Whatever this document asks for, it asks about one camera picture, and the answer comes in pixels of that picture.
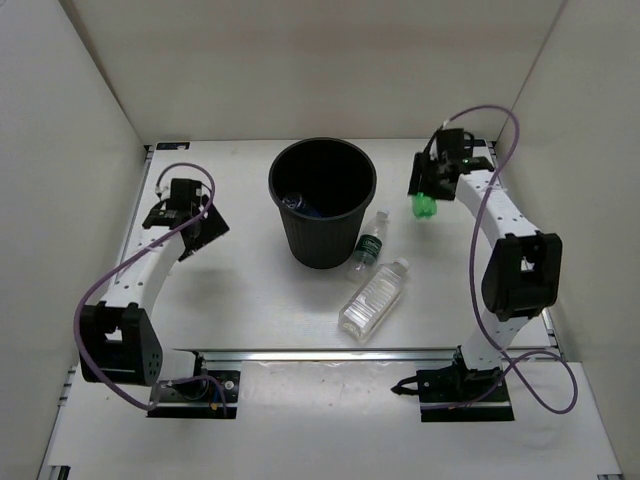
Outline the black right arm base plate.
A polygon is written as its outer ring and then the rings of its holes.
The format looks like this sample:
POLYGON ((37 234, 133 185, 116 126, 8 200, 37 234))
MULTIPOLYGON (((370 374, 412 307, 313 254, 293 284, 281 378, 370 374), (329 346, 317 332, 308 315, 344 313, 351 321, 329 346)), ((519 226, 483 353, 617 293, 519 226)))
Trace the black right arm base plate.
POLYGON ((417 396, 422 423, 509 422, 515 419, 503 370, 469 370, 461 360, 417 370, 391 388, 417 396))

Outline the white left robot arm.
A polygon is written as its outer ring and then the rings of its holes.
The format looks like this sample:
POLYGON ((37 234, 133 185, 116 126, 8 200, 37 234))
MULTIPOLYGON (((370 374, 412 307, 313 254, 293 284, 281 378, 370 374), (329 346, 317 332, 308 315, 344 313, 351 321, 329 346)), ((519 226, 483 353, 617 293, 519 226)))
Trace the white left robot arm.
POLYGON ((151 322, 155 301, 174 264, 229 230, 211 206, 196 223, 160 239, 190 218, 185 210, 154 206, 142 224, 138 252, 143 257, 116 275, 97 304, 82 308, 79 329, 90 357, 112 382, 152 386, 175 379, 178 392, 198 400, 210 386, 201 361, 195 353, 165 351, 151 322))

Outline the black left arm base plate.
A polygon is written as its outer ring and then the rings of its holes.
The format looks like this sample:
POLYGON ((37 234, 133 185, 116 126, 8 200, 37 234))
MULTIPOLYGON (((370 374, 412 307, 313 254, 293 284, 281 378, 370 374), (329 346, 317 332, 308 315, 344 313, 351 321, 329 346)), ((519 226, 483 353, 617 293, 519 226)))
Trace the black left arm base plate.
POLYGON ((237 416, 241 387, 241 371, 234 364, 208 370, 221 385, 225 401, 217 387, 206 380, 176 387, 157 388, 151 398, 157 398, 156 408, 146 414, 157 419, 234 420, 237 416))

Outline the clear bottle blue label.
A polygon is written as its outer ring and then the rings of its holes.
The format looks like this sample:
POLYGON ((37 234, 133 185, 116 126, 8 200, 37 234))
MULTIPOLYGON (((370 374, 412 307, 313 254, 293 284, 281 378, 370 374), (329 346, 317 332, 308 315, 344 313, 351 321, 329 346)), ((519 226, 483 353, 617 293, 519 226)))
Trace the clear bottle blue label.
POLYGON ((323 215, 319 212, 317 208, 312 206, 304 196, 299 192, 289 192, 287 193, 281 203, 287 207, 289 210, 297 212, 301 215, 314 217, 314 218, 322 218, 323 215))

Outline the clear bottle dark green label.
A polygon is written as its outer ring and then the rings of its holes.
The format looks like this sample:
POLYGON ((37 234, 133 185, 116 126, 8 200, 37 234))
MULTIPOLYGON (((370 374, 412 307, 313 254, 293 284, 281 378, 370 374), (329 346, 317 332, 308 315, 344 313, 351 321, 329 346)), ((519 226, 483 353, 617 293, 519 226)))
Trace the clear bottle dark green label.
POLYGON ((389 225, 389 212, 379 210, 365 225, 349 259, 347 278, 361 282, 374 269, 383 249, 389 225))

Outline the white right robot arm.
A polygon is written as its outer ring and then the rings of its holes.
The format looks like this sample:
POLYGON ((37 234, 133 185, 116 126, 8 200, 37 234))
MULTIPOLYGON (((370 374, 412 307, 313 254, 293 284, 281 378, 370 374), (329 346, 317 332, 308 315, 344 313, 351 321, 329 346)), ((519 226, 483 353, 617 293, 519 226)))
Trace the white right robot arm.
POLYGON ((491 256, 481 281, 484 308, 472 299, 481 315, 478 330, 460 347, 463 366, 449 375, 449 387, 460 399, 470 400, 486 384, 485 377, 500 369, 501 358, 520 330, 553 305, 558 296, 562 241, 544 233, 525 218, 497 182, 485 157, 433 159, 414 156, 409 193, 433 200, 457 200, 475 218, 469 273, 475 273, 478 236, 484 234, 491 256))

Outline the green plastic soda bottle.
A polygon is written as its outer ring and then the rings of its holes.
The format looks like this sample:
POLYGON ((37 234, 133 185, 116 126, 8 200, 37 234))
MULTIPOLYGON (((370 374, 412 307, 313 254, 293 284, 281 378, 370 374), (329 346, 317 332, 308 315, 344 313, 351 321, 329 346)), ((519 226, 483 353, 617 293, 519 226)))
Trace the green plastic soda bottle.
POLYGON ((432 197, 418 192, 411 196, 411 209, 416 219, 429 219, 437 214, 438 205, 432 197))

